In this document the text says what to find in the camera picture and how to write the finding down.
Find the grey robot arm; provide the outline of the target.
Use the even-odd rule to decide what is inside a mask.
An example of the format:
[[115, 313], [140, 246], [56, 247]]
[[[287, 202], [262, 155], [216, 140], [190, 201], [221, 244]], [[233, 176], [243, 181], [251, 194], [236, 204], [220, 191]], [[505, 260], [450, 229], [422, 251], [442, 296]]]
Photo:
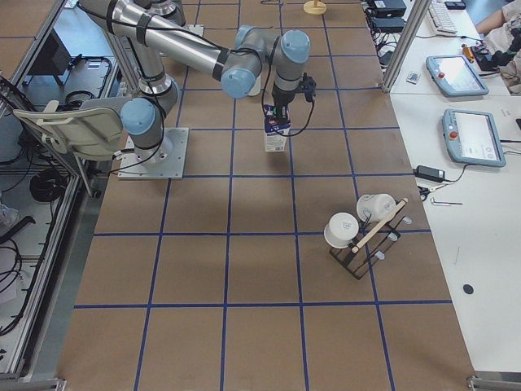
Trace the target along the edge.
[[247, 97], [267, 66], [274, 82], [273, 104], [261, 106], [268, 135], [293, 137], [290, 103], [297, 94], [314, 101], [316, 83], [304, 72], [311, 41], [300, 30], [276, 35], [243, 25], [234, 47], [227, 48], [187, 29], [178, 1], [81, 1], [78, 6], [107, 33], [124, 37], [131, 45], [139, 93], [123, 105], [120, 119], [134, 143], [138, 166], [159, 165], [173, 150], [164, 119], [177, 102], [179, 87], [165, 72], [162, 55], [207, 73], [233, 99]]

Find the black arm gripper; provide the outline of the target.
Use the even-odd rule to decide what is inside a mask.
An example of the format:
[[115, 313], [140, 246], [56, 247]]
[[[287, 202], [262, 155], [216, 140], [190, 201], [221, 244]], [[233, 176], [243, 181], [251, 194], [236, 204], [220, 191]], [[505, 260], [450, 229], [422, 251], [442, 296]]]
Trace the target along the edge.
[[272, 97], [274, 100], [274, 115], [275, 116], [287, 116], [287, 110], [289, 104], [295, 98], [294, 90], [283, 90], [279, 87], [272, 89]]

